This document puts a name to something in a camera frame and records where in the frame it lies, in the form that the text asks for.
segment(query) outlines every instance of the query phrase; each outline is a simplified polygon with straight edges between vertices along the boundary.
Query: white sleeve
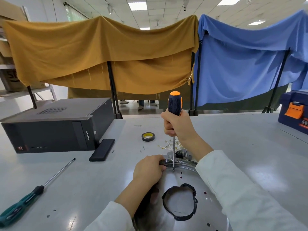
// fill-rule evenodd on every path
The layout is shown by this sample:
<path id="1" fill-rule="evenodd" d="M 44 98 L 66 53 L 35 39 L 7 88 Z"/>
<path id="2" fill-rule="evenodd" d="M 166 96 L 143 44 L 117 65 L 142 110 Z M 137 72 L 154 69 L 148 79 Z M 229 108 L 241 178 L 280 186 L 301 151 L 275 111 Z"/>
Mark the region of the white sleeve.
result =
<path id="1" fill-rule="evenodd" d="M 216 195 L 234 231 L 307 231 L 271 195 L 253 183 L 223 153 L 212 151 L 196 170 Z"/>
<path id="2" fill-rule="evenodd" d="M 109 202 L 102 213 L 84 231 L 130 231 L 131 216 L 121 204 Z"/>

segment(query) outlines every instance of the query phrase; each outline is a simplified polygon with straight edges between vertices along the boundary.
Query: person's left hand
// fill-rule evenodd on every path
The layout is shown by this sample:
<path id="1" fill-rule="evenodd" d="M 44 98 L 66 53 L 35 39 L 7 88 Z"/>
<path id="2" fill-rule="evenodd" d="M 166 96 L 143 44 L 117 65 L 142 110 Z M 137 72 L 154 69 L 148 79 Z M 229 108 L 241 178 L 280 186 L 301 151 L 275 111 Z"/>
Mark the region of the person's left hand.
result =
<path id="1" fill-rule="evenodd" d="M 162 159 L 165 159 L 163 155 L 146 156 L 137 163 L 133 179 L 142 180 L 148 186 L 152 187 L 161 178 L 162 171 L 166 169 L 165 166 L 159 165 L 159 161 Z"/>

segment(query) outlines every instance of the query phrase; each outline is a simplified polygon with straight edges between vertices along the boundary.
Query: table surface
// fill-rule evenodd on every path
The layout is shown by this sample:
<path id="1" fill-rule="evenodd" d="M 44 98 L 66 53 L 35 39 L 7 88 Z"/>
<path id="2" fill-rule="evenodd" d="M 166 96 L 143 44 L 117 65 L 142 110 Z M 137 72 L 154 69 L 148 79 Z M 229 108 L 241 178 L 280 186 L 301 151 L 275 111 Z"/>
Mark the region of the table surface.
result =
<path id="1" fill-rule="evenodd" d="M 278 114 L 192 117 L 198 134 L 308 226 L 308 135 L 277 122 Z M 155 133 L 152 142 L 141 140 Z M 133 178 L 146 155 L 167 154 L 163 120 L 114 120 L 103 138 L 115 139 L 105 162 L 90 162 L 93 151 L 16 154 L 0 129 L 0 211 L 44 184 L 71 159 L 27 213 L 7 230 L 84 230 Z"/>

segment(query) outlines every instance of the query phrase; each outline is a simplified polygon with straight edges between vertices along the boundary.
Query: metal shelf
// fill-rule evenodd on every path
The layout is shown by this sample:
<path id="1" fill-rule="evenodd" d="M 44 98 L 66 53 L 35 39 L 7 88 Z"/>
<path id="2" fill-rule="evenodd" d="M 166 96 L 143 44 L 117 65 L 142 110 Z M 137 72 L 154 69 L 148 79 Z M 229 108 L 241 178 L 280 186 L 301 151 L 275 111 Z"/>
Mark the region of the metal shelf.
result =
<path id="1" fill-rule="evenodd" d="M 15 69 L 15 65 L 1 65 L 0 69 Z"/>
<path id="2" fill-rule="evenodd" d="M 32 89 L 32 93 L 38 93 L 41 91 L 47 91 L 50 90 L 50 87 L 44 87 L 40 89 Z M 29 92 L 27 90 L 25 91 L 18 91 L 18 92 L 8 92 L 6 90 L 0 90 L 0 102 L 6 101 L 6 100 L 12 100 L 18 97 L 29 95 Z"/>

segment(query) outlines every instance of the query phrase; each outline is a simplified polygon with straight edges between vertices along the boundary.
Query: metal plate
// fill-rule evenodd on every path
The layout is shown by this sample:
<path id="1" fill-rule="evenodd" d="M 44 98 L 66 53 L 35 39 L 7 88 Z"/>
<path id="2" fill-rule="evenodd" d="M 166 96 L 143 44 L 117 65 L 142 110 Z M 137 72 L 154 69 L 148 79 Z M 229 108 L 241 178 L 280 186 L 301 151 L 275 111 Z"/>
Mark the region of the metal plate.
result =
<path id="1" fill-rule="evenodd" d="M 151 199 L 133 218 L 137 231 L 232 231 L 228 218 L 222 214 L 222 207 L 215 195 L 195 171 L 197 163 L 186 159 L 175 161 L 175 171 L 172 171 L 172 160 L 164 160 L 161 164 L 167 169 L 151 194 Z M 196 213 L 187 221 L 176 221 L 164 206 L 162 195 L 172 186 L 188 183 L 197 192 Z M 168 209 L 178 216 L 185 216 L 193 210 L 192 193 L 189 190 L 175 192 L 168 201 Z"/>

